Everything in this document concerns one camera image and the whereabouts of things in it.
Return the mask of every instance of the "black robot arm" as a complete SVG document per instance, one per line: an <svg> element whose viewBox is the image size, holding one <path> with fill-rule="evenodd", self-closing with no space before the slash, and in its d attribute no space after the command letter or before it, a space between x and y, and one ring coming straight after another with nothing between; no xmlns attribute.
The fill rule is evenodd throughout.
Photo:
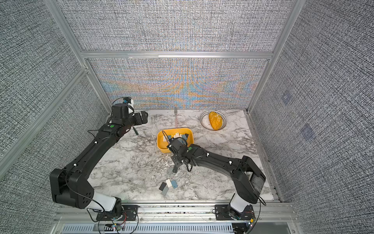
<svg viewBox="0 0 374 234"><path fill-rule="evenodd" d="M172 156L175 164L174 172L185 164L188 171L192 170L193 166L201 166L231 178L237 191L228 207L230 215L233 214L232 217L240 217L249 203L257 203L266 177L251 158L247 156L241 159L229 158L207 151L198 145L191 144L188 147L186 143L180 138L169 140L168 148L174 153ZM250 179L248 179L247 172L252 172Z"/></svg>
<svg viewBox="0 0 374 234"><path fill-rule="evenodd" d="M56 168L51 172L49 178L53 201L80 209L102 210L103 207L109 217L120 216L121 200L95 192L87 179L102 156L132 126L147 122L148 113L134 113L131 98L124 98L124 103L113 105L111 118L101 126L91 143L63 169Z"/></svg>

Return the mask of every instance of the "patterned bowl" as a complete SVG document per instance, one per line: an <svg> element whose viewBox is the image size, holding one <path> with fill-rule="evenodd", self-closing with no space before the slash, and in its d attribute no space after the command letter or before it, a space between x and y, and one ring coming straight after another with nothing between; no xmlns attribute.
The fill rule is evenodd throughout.
<svg viewBox="0 0 374 234"><path fill-rule="evenodd" d="M210 121L209 121L209 113L211 113L212 111L214 111L215 113L219 114L221 117L222 117L222 127L220 127L218 130L221 130L222 128L224 128L226 126L226 117L221 113L221 112L218 112L218 111L215 111L215 110L208 110L204 113L201 114L200 116L200 123L201 125L203 125L204 128L206 129L209 129L209 130L212 130L212 131L218 131L218 130L214 130L212 128L212 126L210 125Z"/></svg>

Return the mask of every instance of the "mounting plate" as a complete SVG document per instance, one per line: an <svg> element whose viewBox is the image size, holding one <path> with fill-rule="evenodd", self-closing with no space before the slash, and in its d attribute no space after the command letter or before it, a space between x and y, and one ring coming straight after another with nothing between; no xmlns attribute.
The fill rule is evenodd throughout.
<svg viewBox="0 0 374 234"><path fill-rule="evenodd" d="M138 205L122 205L123 207L123 210L126 212L126 221L135 221L136 220L136 217L137 217L137 213L138 213ZM97 217L96 217L96 220L102 220L102 221L110 221L110 218L106 218L106 217L103 217L104 213L98 213L97 214ZM125 216L123 215L120 219L116 220L116 221L124 221L125 220Z"/></svg>
<svg viewBox="0 0 374 234"><path fill-rule="evenodd" d="M216 220L235 220L231 218L229 215L229 210L227 208L227 205L215 205L214 206L214 211L215 211L215 218ZM238 220L251 220L255 219L255 214L253 212L253 207L252 205L246 206L244 209L241 217Z"/></svg>

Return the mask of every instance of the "yellow container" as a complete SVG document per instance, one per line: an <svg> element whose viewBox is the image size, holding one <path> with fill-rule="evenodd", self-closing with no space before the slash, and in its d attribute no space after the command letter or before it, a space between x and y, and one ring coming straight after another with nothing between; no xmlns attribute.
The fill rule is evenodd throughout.
<svg viewBox="0 0 374 234"><path fill-rule="evenodd" d="M191 129L189 128L173 128L173 129L165 129L163 130L166 133L166 136L174 136L176 133L179 135L188 134L187 137L187 145L193 144L193 134ZM168 142L163 141L164 135L162 131L157 134L157 147L160 151L164 154L171 153L170 150L167 148Z"/></svg>

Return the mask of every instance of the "corn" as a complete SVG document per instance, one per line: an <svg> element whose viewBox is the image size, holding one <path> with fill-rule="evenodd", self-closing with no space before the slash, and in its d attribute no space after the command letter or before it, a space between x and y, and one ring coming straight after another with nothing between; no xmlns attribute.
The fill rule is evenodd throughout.
<svg viewBox="0 0 374 234"><path fill-rule="evenodd" d="M209 113L209 122L214 130L218 130L222 127L222 117L214 111Z"/></svg>

